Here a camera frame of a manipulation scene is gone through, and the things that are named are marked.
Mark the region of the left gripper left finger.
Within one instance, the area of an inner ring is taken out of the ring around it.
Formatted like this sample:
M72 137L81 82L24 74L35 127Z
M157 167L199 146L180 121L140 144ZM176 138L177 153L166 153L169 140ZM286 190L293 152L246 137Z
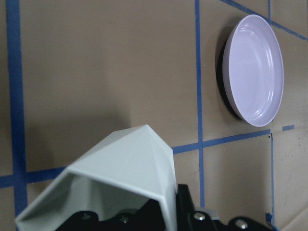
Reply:
M70 216L58 231L164 231L166 229L160 205L148 200L136 212L121 212L106 220L99 220L92 211L79 211Z

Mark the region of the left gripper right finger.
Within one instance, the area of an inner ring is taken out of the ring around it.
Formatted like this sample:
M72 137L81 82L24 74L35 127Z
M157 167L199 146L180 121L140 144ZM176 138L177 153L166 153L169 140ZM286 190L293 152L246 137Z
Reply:
M179 231L275 231L273 225L263 225L248 217L235 217L224 224L215 212L195 208L189 186L179 184L176 194Z

